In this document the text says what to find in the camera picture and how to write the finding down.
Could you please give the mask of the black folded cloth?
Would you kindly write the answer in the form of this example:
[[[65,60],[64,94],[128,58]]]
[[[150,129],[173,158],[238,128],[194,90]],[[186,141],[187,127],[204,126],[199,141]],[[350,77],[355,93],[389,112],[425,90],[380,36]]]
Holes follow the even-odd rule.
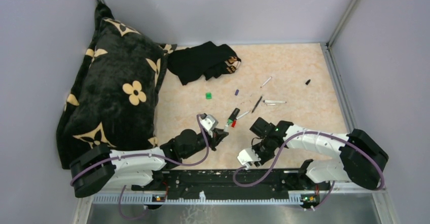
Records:
[[[224,74],[235,73],[241,58],[228,45],[217,46],[213,42],[176,50],[168,56],[168,70],[178,76],[182,85],[196,81],[202,76],[208,81]]]

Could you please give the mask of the black green highlighter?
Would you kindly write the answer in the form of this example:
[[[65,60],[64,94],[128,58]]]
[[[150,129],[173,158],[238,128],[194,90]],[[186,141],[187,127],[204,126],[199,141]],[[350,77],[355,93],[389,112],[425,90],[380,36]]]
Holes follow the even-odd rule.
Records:
[[[235,108],[232,113],[230,114],[230,116],[228,117],[228,121],[227,121],[227,125],[231,125],[233,124],[233,122],[236,120],[238,114],[240,112],[239,108]]]

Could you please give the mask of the black floral plush pillow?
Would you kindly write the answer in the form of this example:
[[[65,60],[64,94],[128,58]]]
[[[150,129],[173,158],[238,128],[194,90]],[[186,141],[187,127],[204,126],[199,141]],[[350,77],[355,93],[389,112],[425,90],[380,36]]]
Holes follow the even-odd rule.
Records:
[[[56,130],[63,169],[91,149],[147,150],[158,145],[155,109],[175,44],[154,42],[99,3],[95,31]]]

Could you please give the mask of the white pen with clip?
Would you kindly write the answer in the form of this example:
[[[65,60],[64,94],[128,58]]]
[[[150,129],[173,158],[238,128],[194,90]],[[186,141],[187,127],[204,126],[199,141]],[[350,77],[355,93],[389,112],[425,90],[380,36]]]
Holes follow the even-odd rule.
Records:
[[[276,105],[276,104],[285,104],[286,101],[281,100],[263,100],[266,105]]]

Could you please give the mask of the green small cap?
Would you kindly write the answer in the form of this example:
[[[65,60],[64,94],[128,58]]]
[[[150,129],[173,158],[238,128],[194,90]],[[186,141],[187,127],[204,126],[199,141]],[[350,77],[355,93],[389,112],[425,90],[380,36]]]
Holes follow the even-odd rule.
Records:
[[[212,94],[211,93],[206,93],[205,94],[206,99],[212,99]]]

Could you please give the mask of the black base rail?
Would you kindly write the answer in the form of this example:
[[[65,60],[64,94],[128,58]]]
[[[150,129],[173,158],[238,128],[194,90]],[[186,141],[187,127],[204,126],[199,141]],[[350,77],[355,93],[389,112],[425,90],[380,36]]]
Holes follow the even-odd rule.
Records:
[[[217,170],[170,170],[156,172],[155,179],[146,186],[132,185],[133,191],[149,193],[159,191],[168,200],[197,200],[205,197],[215,201],[259,201],[287,200],[294,191],[305,191],[308,195],[299,200],[318,202],[319,194],[330,189],[330,183],[314,183],[297,168],[273,169],[259,184],[240,187],[236,183],[248,184],[257,181],[265,169],[242,170],[234,176],[233,169]]]

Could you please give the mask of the black thin pen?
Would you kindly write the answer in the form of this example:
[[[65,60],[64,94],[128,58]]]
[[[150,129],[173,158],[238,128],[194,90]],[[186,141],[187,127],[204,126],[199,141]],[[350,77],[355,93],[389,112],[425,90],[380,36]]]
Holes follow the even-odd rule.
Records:
[[[261,103],[262,99],[263,99],[263,95],[261,95],[261,96],[260,96],[260,98],[258,99],[258,101],[256,102],[256,104],[254,105],[254,107],[253,107],[253,109],[252,109],[251,113],[254,113],[254,112],[255,112],[255,110],[257,109],[257,107],[258,107],[258,106],[259,106],[259,104]]]

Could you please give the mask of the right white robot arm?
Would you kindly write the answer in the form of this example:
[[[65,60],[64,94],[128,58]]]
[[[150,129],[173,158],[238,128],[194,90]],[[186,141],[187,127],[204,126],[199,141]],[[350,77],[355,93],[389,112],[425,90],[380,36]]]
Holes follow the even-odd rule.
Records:
[[[305,190],[325,181],[353,182],[368,190],[379,190],[385,185],[383,170],[389,156],[363,130],[325,133],[288,121],[274,125],[258,118],[250,131],[261,141],[239,153],[237,159],[246,168],[278,159],[277,149],[302,149],[329,157],[303,164],[304,171],[298,174],[297,182]]]

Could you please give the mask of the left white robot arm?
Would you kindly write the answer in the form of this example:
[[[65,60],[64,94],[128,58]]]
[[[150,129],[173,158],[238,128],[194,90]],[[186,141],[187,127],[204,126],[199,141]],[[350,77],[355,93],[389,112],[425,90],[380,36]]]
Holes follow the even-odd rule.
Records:
[[[115,151],[100,145],[81,155],[70,164],[71,186],[75,197],[89,197],[101,190],[136,185],[157,190],[162,185],[162,170],[184,166],[184,159],[200,152],[216,150],[229,135],[223,129],[196,133],[183,130],[169,142],[149,150]]]

